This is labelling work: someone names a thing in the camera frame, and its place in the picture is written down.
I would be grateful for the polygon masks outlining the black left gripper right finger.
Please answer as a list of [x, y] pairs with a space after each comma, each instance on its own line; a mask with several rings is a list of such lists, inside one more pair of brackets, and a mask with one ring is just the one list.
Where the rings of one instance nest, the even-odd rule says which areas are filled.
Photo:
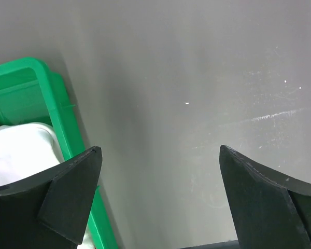
[[222, 145], [225, 187], [240, 248], [311, 248], [311, 184]]

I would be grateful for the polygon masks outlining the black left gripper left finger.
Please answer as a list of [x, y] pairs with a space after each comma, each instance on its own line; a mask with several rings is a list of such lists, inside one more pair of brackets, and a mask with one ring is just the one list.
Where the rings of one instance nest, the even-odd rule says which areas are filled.
[[0, 186], [0, 248], [77, 248], [102, 167], [94, 146], [22, 180]]

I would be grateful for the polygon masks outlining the white t-shirt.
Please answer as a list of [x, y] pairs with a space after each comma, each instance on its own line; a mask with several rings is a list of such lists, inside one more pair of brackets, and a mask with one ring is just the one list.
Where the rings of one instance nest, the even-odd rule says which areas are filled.
[[[0, 126], [0, 186], [47, 170], [86, 150], [80, 149], [65, 157], [54, 129], [47, 124]], [[91, 219], [93, 203], [88, 222]], [[77, 248], [96, 247], [88, 222], [83, 241]]]

